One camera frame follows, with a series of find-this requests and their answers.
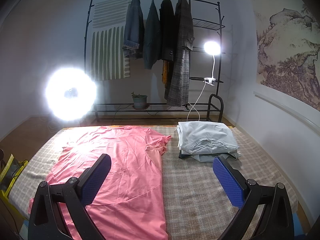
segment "glowing light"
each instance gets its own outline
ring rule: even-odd
[[[204,51],[210,55],[219,55],[221,53],[221,48],[215,41],[208,41],[204,44]]]
[[[96,85],[80,69],[62,68],[50,78],[45,91],[53,113],[66,121],[83,117],[96,98]]]

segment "metal screw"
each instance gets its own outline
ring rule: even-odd
[[[69,182],[70,184],[74,184],[76,181],[77,181],[77,178],[76,178],[76,177],[71,177],[71,178],[68,180],[68,182]]]
[[[254,179],[248,179],[248,184],[250,186],[254,186],[254,185],[256,185],[256,181]]]
[[[39,186],[40,187],[45,187],[47,185],[47,182],[44,180],[44,181],[41,181]]]
[[[280,189],[284,189],[284,185],[283,185],[282,183],[278,183],[277,186],[278,186],[278,188],[280,188]]]

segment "striped towel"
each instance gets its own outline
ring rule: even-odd
[[[130,77],[130,59],[124,58],[124,26],[131,0],[95,3],[92,19],[91,78],[94,81]]]

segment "blue textured pad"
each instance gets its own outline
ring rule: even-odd
[[[238,182],[219,158],[213,160],[212,168],[231,204],[241,208],[244,204],[244,193]]]
[[[81,195],[81,203],[83,206],[90,205],[93,202],[110,169],[111,158],[109,155],[106,155],[83,185]]]

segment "stack of folded clothes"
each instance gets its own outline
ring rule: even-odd
[[[221,155],[237,159],[239,148],[232,131],[219,122],[179,122],[177,126],[179,158],[192,157],[200,162],[212,162]]]

